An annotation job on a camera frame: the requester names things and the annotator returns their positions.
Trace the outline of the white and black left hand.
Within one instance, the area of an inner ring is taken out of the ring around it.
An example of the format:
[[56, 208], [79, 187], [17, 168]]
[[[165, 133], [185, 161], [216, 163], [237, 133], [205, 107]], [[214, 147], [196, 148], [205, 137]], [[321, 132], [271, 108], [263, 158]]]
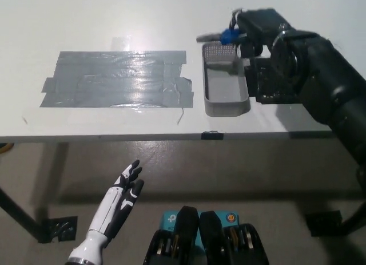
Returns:
[[72, 250], [66, 264], [102, 264], [103, 250], [116, 237], [131, 213], [144, 181], [139, 179], [142, 167], [135, 160], [124, 169], [114, 184], [109, 187], [84, 241]]

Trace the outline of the black right hand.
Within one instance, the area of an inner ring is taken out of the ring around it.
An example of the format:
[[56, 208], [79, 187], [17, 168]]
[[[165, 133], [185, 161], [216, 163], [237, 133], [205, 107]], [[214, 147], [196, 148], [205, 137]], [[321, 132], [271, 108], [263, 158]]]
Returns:
[[231, 43], [240, 49], [241, 58], [258, 57], [264, 47], [272, 50], [274, 42], [291, 28], [274, 8], [237, 9], [229, 23], [229, 30], [235, 31]]

